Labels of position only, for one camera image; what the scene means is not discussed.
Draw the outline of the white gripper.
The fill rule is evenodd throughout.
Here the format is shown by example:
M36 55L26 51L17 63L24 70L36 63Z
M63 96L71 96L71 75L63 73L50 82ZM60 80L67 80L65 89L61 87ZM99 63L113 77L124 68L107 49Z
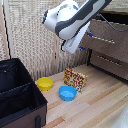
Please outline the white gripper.
M87 23L85 26L83 26L79 32L77 33L77 35L75 37L73 37L70 40L66 40L64 42L64 44L62 45L61 49L63 51L67 51L71 54L74 54L76 49L78 48L79 50L85 51L84 47L78 47L81 39L83 38L85 32L87 31L88 27L89 27L90 23ZM93 37L94 35L91 32L87 32L87 35Z

